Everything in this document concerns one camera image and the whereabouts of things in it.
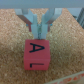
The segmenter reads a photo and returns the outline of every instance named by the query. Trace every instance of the brown speckled surface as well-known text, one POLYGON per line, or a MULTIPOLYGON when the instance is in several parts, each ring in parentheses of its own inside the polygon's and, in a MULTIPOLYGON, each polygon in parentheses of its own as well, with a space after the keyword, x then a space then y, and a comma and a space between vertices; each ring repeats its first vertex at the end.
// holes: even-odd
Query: brown speckled surface
MULTIPOLYGON (((32 9, 41 15, 47 9, 32 9)), ((47 34, 51 62, 47 71, 25 71, 25 39, 33 39, 13 9, 0 9, 0 84, 43 84, 84 70, 84 29, 63 9, 47 34)))

